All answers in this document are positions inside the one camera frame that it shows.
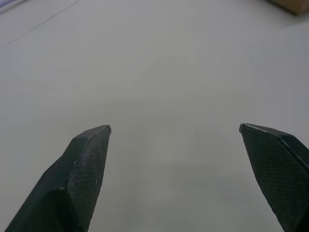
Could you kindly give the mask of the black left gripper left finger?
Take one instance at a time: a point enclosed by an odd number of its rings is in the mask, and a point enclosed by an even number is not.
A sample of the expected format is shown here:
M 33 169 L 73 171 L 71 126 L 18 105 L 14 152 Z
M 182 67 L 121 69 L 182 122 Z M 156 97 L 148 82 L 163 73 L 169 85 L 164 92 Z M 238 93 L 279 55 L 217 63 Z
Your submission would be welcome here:
M 109 125 L 75 136 L 4 232 L 88 232 L 103 182 Z

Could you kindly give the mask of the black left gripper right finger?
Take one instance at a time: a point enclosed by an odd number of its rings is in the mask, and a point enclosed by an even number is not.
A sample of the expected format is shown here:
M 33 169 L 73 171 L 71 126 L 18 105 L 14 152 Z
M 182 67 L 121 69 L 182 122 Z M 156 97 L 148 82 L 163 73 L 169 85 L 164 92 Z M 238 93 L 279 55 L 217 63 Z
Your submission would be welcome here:
M 284 232 L 309 232 L 309 149 L 280 130 L 239 127 L 256 181 Z

